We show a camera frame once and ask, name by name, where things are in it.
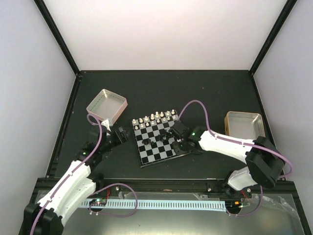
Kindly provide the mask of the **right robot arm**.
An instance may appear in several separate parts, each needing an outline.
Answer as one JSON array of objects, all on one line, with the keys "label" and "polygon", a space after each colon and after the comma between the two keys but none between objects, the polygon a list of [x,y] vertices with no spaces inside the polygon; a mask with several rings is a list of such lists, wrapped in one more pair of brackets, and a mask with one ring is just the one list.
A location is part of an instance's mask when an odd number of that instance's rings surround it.
[{"label": "right robot arm", "polygon": [[286,164],[286,161],[279,157],[274,145],[262,136],[255,140],[239,139],[201,126],[190,130],[180,121],[168,132],[174,137],[174,146],[179,151],[217,152],[245,164],[244,168],[229,172],[218,186],[218,193],[229,198],[236,197],[241,190],[254,185],[274,188]]}]

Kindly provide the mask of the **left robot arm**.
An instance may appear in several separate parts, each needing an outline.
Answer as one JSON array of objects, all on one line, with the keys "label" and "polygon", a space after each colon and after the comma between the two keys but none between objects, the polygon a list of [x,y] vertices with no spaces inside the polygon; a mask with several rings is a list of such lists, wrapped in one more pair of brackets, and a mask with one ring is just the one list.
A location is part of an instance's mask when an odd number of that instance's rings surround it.
[{"label": "left robot arm", "polygon": [[60,235],[81,203],[91,194],[105,190],[104,176],[92,171],[105,160],[112,149],[128,140],[126,129],[92,130],[89,140],[76,154],[68,170],[56,185],[37,203],[29,203],[23,213],[22,235]]}]

